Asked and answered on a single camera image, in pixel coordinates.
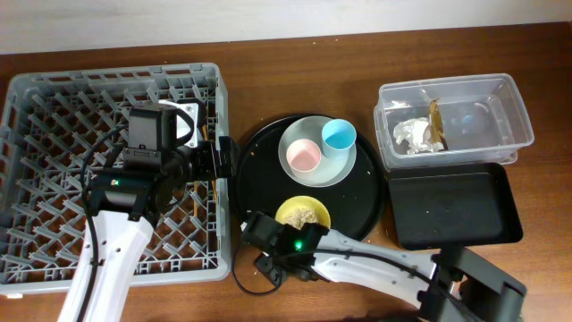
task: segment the crumpled paper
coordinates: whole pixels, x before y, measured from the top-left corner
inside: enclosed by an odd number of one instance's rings
[[[441,142],[433,143],[429,119],[419,117],[399,122],[393,129],[393,137],[397,144],[403,140],[409,142],[408,155],[422,151],[437,152],[445,149]]]

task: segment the white wall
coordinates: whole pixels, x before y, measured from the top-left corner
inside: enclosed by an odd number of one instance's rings
[[[0,0],[0,54],[572,20],[572,0]]]

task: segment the blue cup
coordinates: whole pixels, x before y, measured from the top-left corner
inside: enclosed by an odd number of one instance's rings
[[[346,120],[331,120],[322,128],[322,151],[328,158],[348,157],[356,144],[356,129]]]

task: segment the white plate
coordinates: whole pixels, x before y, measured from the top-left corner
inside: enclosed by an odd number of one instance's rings
[[[334,185],[342,181],[354,167],[356,163],[356,145],[349,150],[349,155],[342,159],[330,159],[322,154],[322,161],[315,170],[311,179],[300,179],[296,177],[286,161],[286,150],[295,140],[309,139],[315,142],[318,147],[322,147],[322,128],[332,119],[325,116],[308,116],[301,118],[291,124],[280,138],[278,144],[278,158],[282,169],[295,182],[303,184],[307,187],[323,188]]]

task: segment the green led light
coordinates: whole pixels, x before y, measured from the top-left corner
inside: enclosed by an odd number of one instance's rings
[[[304,243],[302,241],[295,241],[294,242],[294,248],[297,251],[301,251],[303,246],[304,246]]]

